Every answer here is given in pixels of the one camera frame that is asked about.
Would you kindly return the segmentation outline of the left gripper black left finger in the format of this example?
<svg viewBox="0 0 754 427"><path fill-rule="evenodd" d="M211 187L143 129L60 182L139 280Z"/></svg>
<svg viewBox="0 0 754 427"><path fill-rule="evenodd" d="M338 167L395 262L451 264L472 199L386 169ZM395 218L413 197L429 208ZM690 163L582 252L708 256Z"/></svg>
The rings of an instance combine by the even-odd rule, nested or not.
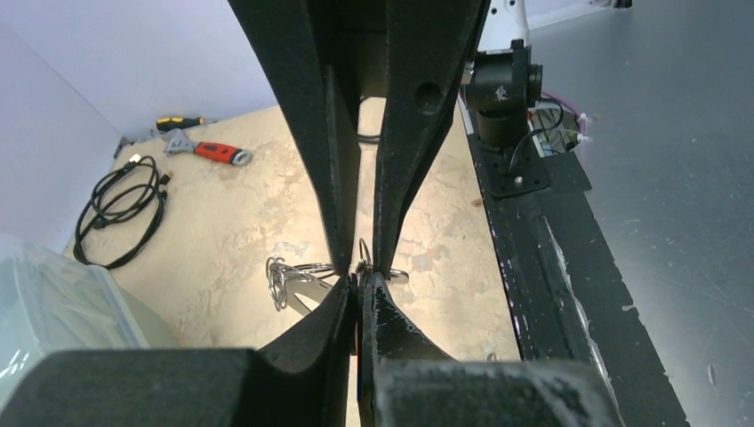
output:
<svg viewBox="0 0 754 427"><path fill-rule="evenodd" d="M352 282L258 350L66 350L20 382L4 426L342 426Z"/></svg>

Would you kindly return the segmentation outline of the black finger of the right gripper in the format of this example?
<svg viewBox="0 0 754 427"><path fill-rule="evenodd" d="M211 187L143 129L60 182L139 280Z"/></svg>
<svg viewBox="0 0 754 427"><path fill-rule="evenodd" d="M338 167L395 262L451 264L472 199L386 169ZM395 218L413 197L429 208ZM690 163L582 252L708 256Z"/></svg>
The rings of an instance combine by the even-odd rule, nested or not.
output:
<svg viewBox="0 0 754 427"><path fill-rule="evenodd" d="M352 261L360 148L359 97L334 1L230 4L277 98L319 205L337 273Z"/></svg>
<svg viewBox="0 0 754 427"><path fill-rule="evenodd" d="M388 1L387 95L376 169L374 268L389 272L403 219L452 123L487 1Z"/></svg>

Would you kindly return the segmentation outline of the steel perforated key plate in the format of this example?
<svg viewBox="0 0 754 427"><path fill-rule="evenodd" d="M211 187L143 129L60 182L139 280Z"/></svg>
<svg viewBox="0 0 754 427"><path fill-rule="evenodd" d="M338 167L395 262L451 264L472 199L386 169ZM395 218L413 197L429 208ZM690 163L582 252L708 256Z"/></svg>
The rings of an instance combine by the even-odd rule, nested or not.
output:
<svg viewBox="0 0 754 427"><path fill-rule="evenodd" d="M331 263L292 265L285 258L275 256L266 260L265 276L275 310L292 309L303 317L313 311L313 307L302 297L319 304L341 278Z"/></svg>

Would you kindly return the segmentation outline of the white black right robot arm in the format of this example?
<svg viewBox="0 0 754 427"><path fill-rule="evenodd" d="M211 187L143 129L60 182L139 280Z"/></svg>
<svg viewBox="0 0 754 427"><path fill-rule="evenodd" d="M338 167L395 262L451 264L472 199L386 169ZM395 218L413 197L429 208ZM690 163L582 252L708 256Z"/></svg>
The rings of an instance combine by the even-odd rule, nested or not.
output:
<svg viewBox="0 0 754 427"><path fill-rule="evenodd" d="M339 275L352 259L361 101L385 101L375 169L373 254L387 272L405 215L458 99L520 152L541 95L521 1L234 1L309 175Z"/></svg>

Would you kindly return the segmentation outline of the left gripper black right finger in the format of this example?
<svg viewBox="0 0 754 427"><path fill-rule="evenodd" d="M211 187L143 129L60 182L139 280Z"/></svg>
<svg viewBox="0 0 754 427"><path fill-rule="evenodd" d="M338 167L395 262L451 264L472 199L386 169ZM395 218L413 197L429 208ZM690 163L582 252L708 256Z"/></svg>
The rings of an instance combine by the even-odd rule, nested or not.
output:
<svg viewBox="0 0 754 427"><path fill-rule="evenodd" d="M459 361L400 309L381 273L358 279L364 426L621 426L597 370L571 360Z"/></svg>

